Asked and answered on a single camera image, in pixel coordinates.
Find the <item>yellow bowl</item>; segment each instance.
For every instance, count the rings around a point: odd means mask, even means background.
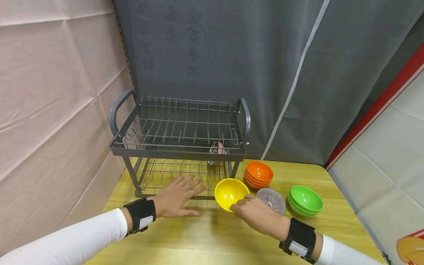
[[[223,179],[215,187],[215,200],[222,209],[232,212],[230,206],[249,194],[246,185],[237,179]]]

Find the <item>white sleeve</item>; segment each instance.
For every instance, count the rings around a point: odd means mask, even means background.
[[[380,262],[348,247],[331,237],[323,236],[321,255],[316,265],[381,265]]]
[[[124,214],[115,209],[17,248],[1,257],[0,265],[80,265],[127,230]]]

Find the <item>white backdrop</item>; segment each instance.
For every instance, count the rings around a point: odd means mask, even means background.
[[[424,264],[423,70],[329,170],[391,264]]]

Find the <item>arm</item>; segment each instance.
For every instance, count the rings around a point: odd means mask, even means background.
[[[251,228],[278,241],[285,241],[290,228],[290,219],[279,215],[266,206],[258,197],[247,195],[231,206],[234,214],[243,219]],[[312,253],[317,265],[374,265],[381,263],[350,248],[326,235],[316,233]]]
[[[156,218],[199,215],[197,211],[182,209],[187,200],[206,189],[194,188],[201,182],[191,181],[194,176],[180,176],[158,195],[148,198],[154,201]],[[110,243],[123,239],[132,226],[129,211],[115,209],[17,248],[1,257],[0,265],[80,265]]]

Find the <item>wrist strap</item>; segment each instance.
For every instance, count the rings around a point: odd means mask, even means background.
[[[128,235],[147,230],[148,225],[156,220],[156,208],[153,200],[142,198],[124,205],[131,215],[133,227]]]
[[[311,258],[316,240],[314,230],[315,228],[295,218],[291,218],[287,240],[280,242],[279,247],[289,255],[294,252],[302,259],[314,264],[315,261]]]

